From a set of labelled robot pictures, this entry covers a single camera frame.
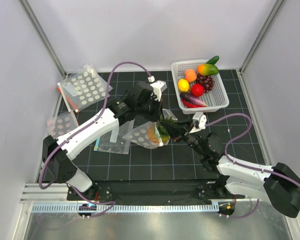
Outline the toy pineapple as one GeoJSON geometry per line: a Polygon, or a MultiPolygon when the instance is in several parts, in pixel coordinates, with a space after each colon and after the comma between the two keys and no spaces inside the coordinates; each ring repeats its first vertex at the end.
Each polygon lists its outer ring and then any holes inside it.
{"type": "Polygon", "coordinates": [[[172,116],[164,117],[161,115],[158,122],[151,122],[147,127],[147,135],[150,142],[152,144],[163,143],[164,145],[167,145],[170,141],[170,136],[162,126],[162,122],[176,123],[177,120],[177,118],[172,116]]]}

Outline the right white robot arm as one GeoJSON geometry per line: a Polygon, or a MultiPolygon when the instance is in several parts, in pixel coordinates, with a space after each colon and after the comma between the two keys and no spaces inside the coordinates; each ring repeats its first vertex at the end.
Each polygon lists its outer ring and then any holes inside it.
{"type": "Polygon", "coordinates": [[[202,189],[201,198],[252,197],[270,203],[287,217],[298,216],[300,178],[287,165],[262,165],[235,158],[216,134],[202,137],[193,133],[199,129],[198,123],[162,122],[162,127],[175,142],[183,141],[199,154],[204,169],[219,175],[215,183],[202,189]]]}

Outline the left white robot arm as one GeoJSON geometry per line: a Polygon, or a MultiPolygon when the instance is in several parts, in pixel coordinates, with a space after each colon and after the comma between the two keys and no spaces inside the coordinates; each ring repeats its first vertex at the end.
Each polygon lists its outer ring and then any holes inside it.
{"type": "Polygon", "coordinates": [[[74,130],[53,139],[48,136],[43,141],[40,177],[46,168],[55,176],[57,183],[67,183],[78,191],[84,200],[96,195],[91,178],[80,170],[73,160],[90,143],[102,135],[142,116],[148,121],[157,122],[163,114],[162,93],[167,88],[163,81],[153,83],[138,82],[121,97],[113,98],[106,107],[91,119],[74,130]]]}

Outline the clear white-dotted zip bag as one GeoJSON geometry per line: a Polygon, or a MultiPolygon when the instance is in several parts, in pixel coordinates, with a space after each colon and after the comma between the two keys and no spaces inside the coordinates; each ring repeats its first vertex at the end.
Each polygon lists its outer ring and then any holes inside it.
{"type": "Polygon", "coordinates": [[[126,133],[123,139],[146,149],[166,146],[170,141],[170,136],[161,124],[163,120],[175,124],[178,119],[170,110],[163,109],[163,115],[158,122],[148,121],[126,133]]]}

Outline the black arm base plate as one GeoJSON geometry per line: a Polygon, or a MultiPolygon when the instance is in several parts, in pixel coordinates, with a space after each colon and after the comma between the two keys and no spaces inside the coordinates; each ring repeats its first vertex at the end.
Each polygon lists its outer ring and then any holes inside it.
{"type": "Polygon", "coordinates": [[[139,206],[195,205],[244,198],[229,193],[224,183],[221,179],[95,181],[83,196],[91,201],[139,206]]]}

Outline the toy purple eggplant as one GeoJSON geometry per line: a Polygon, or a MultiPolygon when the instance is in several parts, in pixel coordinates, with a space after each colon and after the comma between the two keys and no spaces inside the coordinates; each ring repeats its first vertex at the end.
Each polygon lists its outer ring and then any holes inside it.
{"type": "Polygon", "coordinates": [[[181,92],[180,97],[184,103],[187,102],[191,105],[198,106],[198,107],[207,107],[207,104],[204,101],[200,100],[199,98],[187,92],[181,92]]]}

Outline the white plastic basket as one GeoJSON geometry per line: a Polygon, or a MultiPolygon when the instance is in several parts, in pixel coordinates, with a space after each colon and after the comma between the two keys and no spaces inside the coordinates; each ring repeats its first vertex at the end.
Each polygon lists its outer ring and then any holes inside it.
{"type": "Polygon", "coordinates": [[[176,92],[178,107],[185,115],[194,114],[195,112],[216,112],[219,109],[226,108],[230,103],[223,81],[220,74],[218,73],[217,75],[212,76],[212,79],[214,80],[214,86],[212,90],[208,93],[205,92],[202,96],[199,97],[200,100],[207,104],[207,107],[189,108],[183,104],[182,98],[180,97],[180,91],[178,90],[178,81],[185,76],[184,73],[187,69],[193,69],[197,73],[197,67],[201,64],[205,64],[207,61],[207,59],[195,59],[177,61],[171,64],[171,74],[176,92]]]}

